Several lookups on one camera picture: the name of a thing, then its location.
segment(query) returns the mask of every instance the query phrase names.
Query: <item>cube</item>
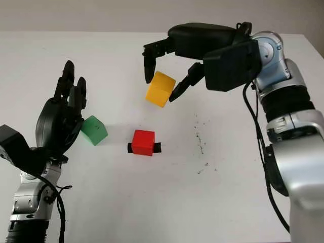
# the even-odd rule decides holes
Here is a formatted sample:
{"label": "cube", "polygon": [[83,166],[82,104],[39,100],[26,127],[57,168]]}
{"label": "cube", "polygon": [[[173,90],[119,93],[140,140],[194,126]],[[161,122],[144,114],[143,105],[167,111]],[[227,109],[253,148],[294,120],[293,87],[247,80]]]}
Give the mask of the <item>cube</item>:
{"label": "cube", "polygon": [[148,87],[145,99],[159,107],[164,107],[175,84],[176,81],[173,78],[157,71]]}
{"label": "cube", "polygon": [[154,142],[155,142],[155,132],[135,130],[133,141],[132,141],[133,153],[152,156]]}
{"label": "cube", "polygon": [[104,123],[99,121],[94,115],[84,121],[81,131],[93,145],[97,145],[108,136]]}

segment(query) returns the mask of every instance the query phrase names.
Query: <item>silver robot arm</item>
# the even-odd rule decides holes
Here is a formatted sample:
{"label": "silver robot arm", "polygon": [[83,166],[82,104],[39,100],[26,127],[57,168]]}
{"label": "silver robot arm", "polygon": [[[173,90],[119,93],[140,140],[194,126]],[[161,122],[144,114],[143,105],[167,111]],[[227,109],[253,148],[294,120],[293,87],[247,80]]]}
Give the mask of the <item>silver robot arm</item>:
{"label": "silver robot arm", "polygon": [[272,186],[289,196],[292,243],[324,239],[324,117],[310,101],[297,65],[285,59],[280,36],[260,32],[262,70],[254,80],[272,143],[265,164]]}

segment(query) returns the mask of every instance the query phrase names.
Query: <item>black cable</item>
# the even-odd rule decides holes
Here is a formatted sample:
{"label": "black cable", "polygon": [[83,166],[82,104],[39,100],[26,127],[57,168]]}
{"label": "black cable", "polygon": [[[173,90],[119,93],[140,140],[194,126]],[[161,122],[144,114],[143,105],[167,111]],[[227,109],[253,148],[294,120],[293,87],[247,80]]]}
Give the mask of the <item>black cable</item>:
{"label": "black cable", "polygon": [[288,225],[288,223],[286,222],[286,220],[284,219],[284,217],[282,216],[274,198],[273,198],[273,194],[272,194],[272,190],[271,190],[271,183],[268,177],[268,173],[267,173],[267,167],[265,165],[265,161],[264,161],[264,154],[265,154],[265,143],[264,143],[264,139],[263,139],[263,135],[260,129],[260,125],[258,122],[258,113],[259,113],[259,101],[258,101],[258,97],[257,97],[257,111],[256,113],[253,112],[253,109],[248,101],[247,98],[247,89],[250,86],[250,84],[252,83],[249,82],[247,83],[244,88],[243,88],[243,99],[244,102],[253,118],[254,124],[255,124],[255,130],[256,130],[256,134],[257,134],[257,141],[258,141],[258,148],[259,148],[259,153],[260,153],[260,158],[261,158],[261,162],[262,162],[262,166],[263,166],[263,170],[264,170],[264,176],[265,176],[265,183],[266,183],[266,188],[267,188],[267,193],[268,193],[268,197],[270,200],[270,203],[275,211],[275,213],[277,214],[280,222],[282,223],[282,225],[284,226],[284,228],[286,229],[287,232],[290,232],[290,227]]}
{"label": "black cable", "polygon": [[[63,190],[71,189],[71,188],[72,188],[71,185],[64,186],[64,187],[60,187],[60,186],[56,186],[56,187],[60,189],[60,191],[59,191],[59,194],[60,194],[60,195],[61,195],[61,192],[62,192]],[[57,211],[58,211],[59,213],[61,213],[62,210],[61,210],[61,207],[60,207],[60,205],[59,205],[59,203],[58,203],[57,200],[56,200],[56,205],[57,205]]]}
{"label": "black cable", "polygon": [[42,188],[39,190],[39,193],[37,195],[37,201],[40,201],[41,200],[42,192],[45,190],[46,187],[48,187],[47,184],[45,184],[44,186],[42,186]]}
{"label": "black cable", "polygon": [[60,215],[60,219],[61,219],[61,227],[60,227],[60,236],[59,236],[59,243],[64,243],[64,231],[65,231],[65,208],[64,208],[64,203],[62,200],[62,197],[60,195],[60,193],[58,192],[58,190],[56,189],[56,187],[46,178],[44,178],[43,176],[39,175],[39,174],[35,174],[31,171],[28,170],[23,170],[24,172],[35,176],[36,178],[40,179],[41,181],[43,181],[46,185],[48,185],[51,190],[54,193],[54,197],[52,198],[54,202],[54,200],[57,200],[57,204],[60,206],[60,211],[59,211],[59,215]]}

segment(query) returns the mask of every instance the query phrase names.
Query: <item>table surface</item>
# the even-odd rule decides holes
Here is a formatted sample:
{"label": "table surface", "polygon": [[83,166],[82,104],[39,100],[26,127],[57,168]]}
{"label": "table surface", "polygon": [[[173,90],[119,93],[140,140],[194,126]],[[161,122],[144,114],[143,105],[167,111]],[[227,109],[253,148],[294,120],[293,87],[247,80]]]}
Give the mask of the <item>table surface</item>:
{"label": "table surface", "polygon": [[[268,200],[252,118],[242,87],[208,91],[201,81],[159,108],[145,101],[144,44],[164,33],[0,32],[0,123],[35,146],[35,125],[65,62],[87,80],[87,107],[109,136],[98,146],[82,134],[66,153],[59,185],[66,242],[194,243],[288,241]],[[283,34],[312,101],[324,110],[324,60],[302,35]],[[168,55],[157,70],[180,81],[194,60]],[[255,95],[248,93],[253,104]],[[263,112],[261,127],[265,129]],[[127,153],[135,129],[155,131],[162,153]],[[0,239],[7,235],[19,171],[1,161]],[[284,216],[289,200],[275,193]],[[57,242],[53,210],[49,243]]]}

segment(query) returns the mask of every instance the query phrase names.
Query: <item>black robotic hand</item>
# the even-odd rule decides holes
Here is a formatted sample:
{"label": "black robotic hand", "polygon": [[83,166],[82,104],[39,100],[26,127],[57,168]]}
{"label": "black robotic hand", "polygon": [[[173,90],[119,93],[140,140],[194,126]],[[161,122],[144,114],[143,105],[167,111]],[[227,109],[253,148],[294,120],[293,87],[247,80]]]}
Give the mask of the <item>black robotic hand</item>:
{"label": "black robotic hand", "polygon": [[67,61],[59,78],[55,94],[43,107],[36,125],[37,148],[29,148],[24,137],[14,129],[0,127],[0,156],[23,171],[41,174],[46,161],[67,162],[63,155],[76,140],[86,107],[86,80],[81,77],[76,86],[74,64]]}
{"label": "black robotic hand", "polygon": [[172,27],[168,38],[144,46],[145,79],[150,83],[156,58],[175,52],[176,56],[203,60],[194,63],[187,77],[173,90],[169,101],[181,96],[203,77],[209,90],[229,91],[257,77],[261,59],[257,40],[250,38],[252,24],[236,29],[213,24],[187,23]]}

